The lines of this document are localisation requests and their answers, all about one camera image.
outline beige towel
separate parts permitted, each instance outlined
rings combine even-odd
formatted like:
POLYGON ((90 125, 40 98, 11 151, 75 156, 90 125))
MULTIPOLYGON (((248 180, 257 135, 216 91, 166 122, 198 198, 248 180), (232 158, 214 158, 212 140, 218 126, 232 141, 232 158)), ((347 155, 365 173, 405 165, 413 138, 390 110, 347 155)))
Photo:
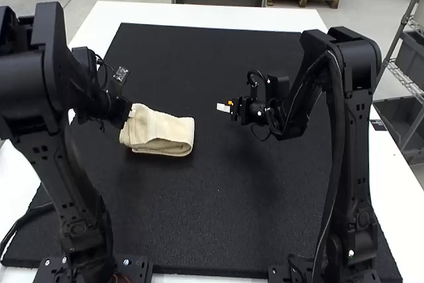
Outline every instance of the beige towel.
POLYGON ((186 156, 194 142, 194 119, 174 117, 133 104, 119 142, 133 152, 168 156, 186 156))

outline white table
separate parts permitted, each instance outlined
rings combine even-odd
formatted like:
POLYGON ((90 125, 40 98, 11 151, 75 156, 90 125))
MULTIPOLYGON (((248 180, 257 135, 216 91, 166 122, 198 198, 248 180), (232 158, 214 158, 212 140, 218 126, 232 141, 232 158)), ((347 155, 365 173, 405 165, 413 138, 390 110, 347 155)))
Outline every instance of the white table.
MULTIPOLYGON (((100 1, 87 16, 70 47, 88 46, 104 56, 121 23, 267 31, 327 31, 316 10, 100 1)), ((370 118, 379 119, 374 108, 371 109, 370 118)), ((0 237, 27 210, 39 184, 32 166, 7 141, 0 149, 0 237)), ((375 212, 404 282, 424 282, 424 192, 389 132, 375 131, 371 125, 370 187, 375 212)), ((0 283, 29 283, 35 273, 36 269, 0 267, 0 283)), ((153 281, 264 282, 176 275, 155 275, 153 281)))

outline black rubber mat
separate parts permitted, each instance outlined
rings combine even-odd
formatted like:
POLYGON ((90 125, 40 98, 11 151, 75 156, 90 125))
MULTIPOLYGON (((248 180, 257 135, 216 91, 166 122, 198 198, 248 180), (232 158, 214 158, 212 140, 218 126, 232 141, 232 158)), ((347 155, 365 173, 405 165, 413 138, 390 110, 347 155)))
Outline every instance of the black rubber mat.
MULTIPOLYGON (((304 136, 284 142, 260 142, 216 111, 217 102, 248 93, 250 69, 293 80, 302 56, 296 33, 121 25, 105 60, 131 71, 124 94, 194 117, 195 143, 185 158, 134 154, 109 125, 102 133, 97 123, 72 124, 118 253, 147 256, 161 272, 250 277, 266 277, 289 253, 313 255, 331 167, 325 98, 304 136)), ((41 189, 31 206, 45 201, 41 189)), ((16 234, 4 264, 35 267, 59 254, 51 214, 16 234)), ((383 234, 377 270, 401 282, 383 234)))

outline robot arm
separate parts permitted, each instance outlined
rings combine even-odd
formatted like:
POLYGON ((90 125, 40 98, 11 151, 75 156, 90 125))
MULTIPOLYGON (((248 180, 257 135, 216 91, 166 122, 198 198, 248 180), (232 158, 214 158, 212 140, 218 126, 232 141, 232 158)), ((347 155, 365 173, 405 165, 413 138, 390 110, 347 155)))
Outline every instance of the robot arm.
POLYGON ((333 167, 315 258, 313 264, 304 266, 312 271, 305 270, 301 279, 319 282, 326 246, 325 282, 354 277, 377 282, 378 234, 369 188, 368 122, 380 51, 371 40, 343 27, 331 28, 328 34, 305 31, 300 42, 305 53, 291 89, 287 77, 265 79, 253 70, 247 75, 250 95, 231 101, 231 119, 240 117, 242 125, 268 125, 279 141, 300 137, 321 92, 326 93, 333 167), (258 99, 255 76, 265 86, 265 100, 258 99))
POLYGON ((121 128, 132 105, 120 93, 127 73, 120 70, 102 88, 96 65, 93 51, 69 51, 60 4, 38 4, 34 17, 19 19, 0 7, 0 137, 36 170, 58 213, 67 265, 86 283, 112 278, 113 236, 72 142, 68 110, 80 123, 99 119, 121 128))

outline black cable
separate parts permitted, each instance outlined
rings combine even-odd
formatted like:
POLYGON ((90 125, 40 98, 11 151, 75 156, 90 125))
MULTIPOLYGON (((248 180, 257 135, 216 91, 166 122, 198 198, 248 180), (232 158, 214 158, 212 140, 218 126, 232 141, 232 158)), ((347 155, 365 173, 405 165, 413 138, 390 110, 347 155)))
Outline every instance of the black cable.
MULTIPOLYGON (((294 269, 299 275, 301 276, 301 279, 304 283, 307 282, 307 279, 304 275, 304 272, 295 264, 294 258, 301 258, 304 262, 311 262, 313 261, 313 267, 312 267, 312 283, 317 283, 320 280, 321 276, 321 265, 323 262, 324 257, 324 250, 325 250, 325 242, 327 240, 328 232, 329 232, 329 223, 331 220, 331 216, 333 214, 333 208, 336 201, 337 196, 337 188, 339 186, 339 178, 341 175, 341 166, 343 161, 343 153, 345 148, 345 103, 344 103, 344 96, 343 96, 343 83, 342 83, 342 76, 341 76, 341 69, 337 62, 336 57, 334 54, 330 51, 326 51, 323 55, 321 55, 317 61, 313 63, 311 67, 308 68, 308 71, 305 75, 307 75, 310 70, 312 70, 313 67, 317 65, 317 63, 321 62, 322 59, 328 59, 330 63, 329 71, 330 71, 330 77, 331 77, 331 87, 332 92, 327 92, 327 99, 329 99, 330 103, 327 102, 327 104, 331 104, 334 106, 334 109, 329 109, 329 112, 331 112, 331 128, 332 133, 334 134, 332 136, 333 138, 333 145, 332 145, 332 166, 331 166, 331 172, 330 172, 330 178, 329 178, 329 186, 327 188, 327 195, 325 198, 325 204, 324 204, 324 211, 323 211, 323 217, 321 219, 321 228, 318 235, 317 240, 317 246, 315 247, 315 254, 314 258, 305 258, 300 255, 296 255, 291 253, 288 257, 288 263, 291 266, 292 269, 294 269)), ((279 134, 283 134, 283 131, 276 131, 279 134)))
POLYGON ((271 131, 269 131, 268 132, 268 134, 264 137, 264 138, 260 138, 255 132, 254 132, 254 130, 253 130, 253 127, 254 126, 259 126, 259 127, 263 127, 263 125, 260 125, 260 124, 258 124, 258 123, 254 123, 254 124, 252 124, 251 126, 250 126, 250 131, 252 132, 252 134, 253 134, 253 136, 255 136, 258 140, 260 140, 261 142, 264 142, 264 141, 266 141, 266 140, 268 140, 269 138, 270 138, 270 136, 271 136, 271 131))
POLYGON ((5 235, 3 240, 0 243, 0 258, 3 255, 4 250, 6 249, 7 244, 12 239, 16 231, 22 228, 24 225, 32 221, 33 219, 44 215, 50 211, 54 210, 52 202, 46 203, 45 205, 40 205, 38 207, 30 208, 22 217, 17 219, 13 226, 10 228, 9 232, 5 235))
POLYGON ((103 67, 105 69, 105 79, 103 81, 103 84, 100 85, 100 88, 104 89, 107 85, 107 82, 109 81, 109 73, 108 73, 107 69, 109 68, 112 71, 112 74, 113 74, 113 68, 111 67, 110 64, 103 61, 103 59, 102 59, 102 57, 100 57, 100 55, 96 54, 95 56, 97 58, 97 64, 100 65, 100 68, 103 67))
POLYGON ((257 69, 253 69, 253 70, 247 72, 247 84, 250 84, 252 86, 258 85, 258 82, 253 82, 254 81, 254 78, 252 77, 253 75, 258 76, 262 80, 262 82, 264 83, 264 87, 266 87, 265 77, 257 69))

